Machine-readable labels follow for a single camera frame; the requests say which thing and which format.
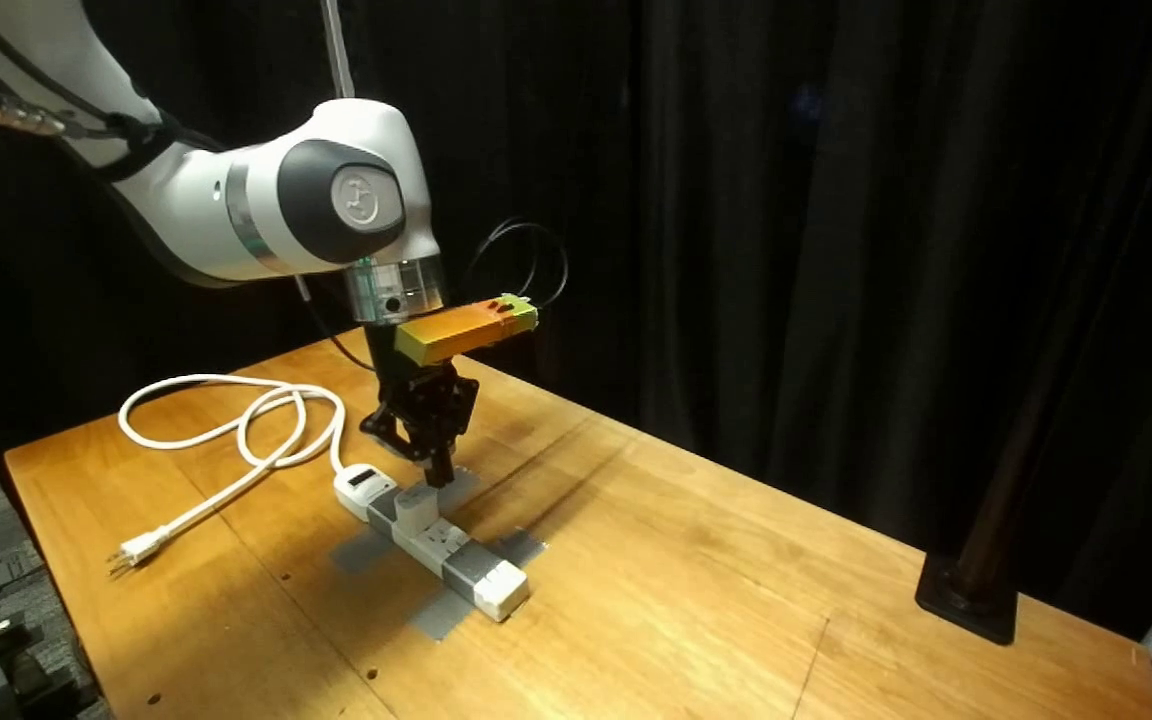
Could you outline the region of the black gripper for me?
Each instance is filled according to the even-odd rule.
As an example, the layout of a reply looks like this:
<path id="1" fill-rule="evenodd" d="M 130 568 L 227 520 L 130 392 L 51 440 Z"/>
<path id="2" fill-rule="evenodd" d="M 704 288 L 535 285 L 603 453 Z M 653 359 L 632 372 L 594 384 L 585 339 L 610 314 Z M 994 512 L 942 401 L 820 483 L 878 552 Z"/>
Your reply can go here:
<path id="1" fill-rule="evenodd" d="M 478 384 L 458 378 L 452 363 L 412 363 L 395 349 L 393 326 L 367 326 L 365 339 L 381 381 L 381 403 L 361 420 L 361 430 L 402 462 L 425 462 L 425 483 L 452 483 L 452 445 L 468 431 Z"/>

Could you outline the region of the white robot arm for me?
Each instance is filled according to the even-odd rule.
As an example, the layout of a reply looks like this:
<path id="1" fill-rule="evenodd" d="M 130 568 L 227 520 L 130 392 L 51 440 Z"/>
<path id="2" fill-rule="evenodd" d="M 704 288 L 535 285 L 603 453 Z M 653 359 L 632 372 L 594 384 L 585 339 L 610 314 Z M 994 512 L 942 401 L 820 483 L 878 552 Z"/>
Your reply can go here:
<path id="1" fill-rule="evenodd" d="M 440 469 L 452 436 L 393 352 L 445 303 L 398 108 L 324 102 L 222 149 L 156 108 L 86 0 L 0 0 L 0 456 L 102 417 L 156 372 L 286 339 L 285 276 L 336 272 L 381 372 L 381 436 Z"/>

